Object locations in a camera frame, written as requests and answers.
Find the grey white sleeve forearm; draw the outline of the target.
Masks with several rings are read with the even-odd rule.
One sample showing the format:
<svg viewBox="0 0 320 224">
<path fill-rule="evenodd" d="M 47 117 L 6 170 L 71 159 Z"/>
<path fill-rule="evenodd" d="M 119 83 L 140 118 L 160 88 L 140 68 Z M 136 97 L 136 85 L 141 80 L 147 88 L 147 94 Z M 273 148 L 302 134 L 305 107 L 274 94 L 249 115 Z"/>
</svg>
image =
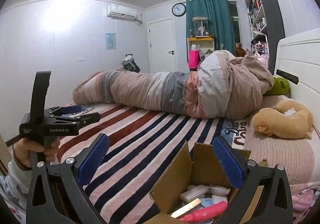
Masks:
<svg viewBox="0 0 320 224">
<path fill-rule="evenodd" d="M 8 163 L 8 175 L 1 176 L 1 194 L 7 202 L 25 209 L 32 179 L 32 170 L 22 169 L 14 157 Z"/>
</svg>

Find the left hand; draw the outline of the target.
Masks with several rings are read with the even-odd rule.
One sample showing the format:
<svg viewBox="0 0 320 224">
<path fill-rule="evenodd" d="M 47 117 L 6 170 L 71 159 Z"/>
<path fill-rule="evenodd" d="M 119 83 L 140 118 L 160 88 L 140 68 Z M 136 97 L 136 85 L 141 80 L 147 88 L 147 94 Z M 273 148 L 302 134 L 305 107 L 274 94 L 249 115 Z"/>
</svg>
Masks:
<svg viewBox="0 0 320 224">
<path fill-rule="evenodd" d="M 22 138 L 16 143 L 13 151 L 13 158 L 18 167 L 24 171 L 31 169 L 30 152 L 43 152 L 47 162 L 54 162 L 59 150 L 60 138 L 55 137 L 48 148 L 28 139 Z"/>
</svg>

